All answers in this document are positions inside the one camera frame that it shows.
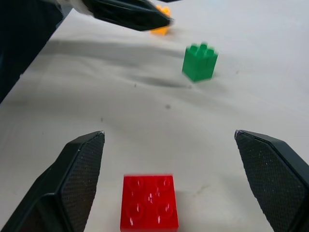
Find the white table surface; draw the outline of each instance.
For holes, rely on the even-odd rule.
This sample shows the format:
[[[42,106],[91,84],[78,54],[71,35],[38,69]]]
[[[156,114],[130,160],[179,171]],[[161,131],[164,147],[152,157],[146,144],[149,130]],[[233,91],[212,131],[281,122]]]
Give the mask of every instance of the white table surface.
[[[183,0],[166,37],[72,11],[0,105],[0,227],[76,137],[106,133],[86,232],[119,231],[123,174],[173,173],[180,232],[270,232],[234,141],[285,140],[306,162],[309,2]],[[214,78],[182,75],[207,41]]]

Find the lego brick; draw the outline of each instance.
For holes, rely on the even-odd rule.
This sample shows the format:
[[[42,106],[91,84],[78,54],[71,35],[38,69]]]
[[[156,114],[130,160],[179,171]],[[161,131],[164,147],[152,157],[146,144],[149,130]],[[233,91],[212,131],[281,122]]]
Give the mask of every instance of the lego brick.
[[[218,54],[206,43],[186,47],[183,60],[183,73],[193,82],[211,79]]]
[[[176,232],[178,226],[173,176],[124,176],[121,232]]]
[[[170,17],[170,9],[169,9],[169,7],[167,7],[167,6],[166,7],[162,7],[160,5],[157,5],[157,9],[159,11],[161,11],[162,13],[164,13],[166,16]],[[156,35],[166,35],[168,32],[169,32],[169,26],[151,30],[151,33],[152,34],[156,34]]]

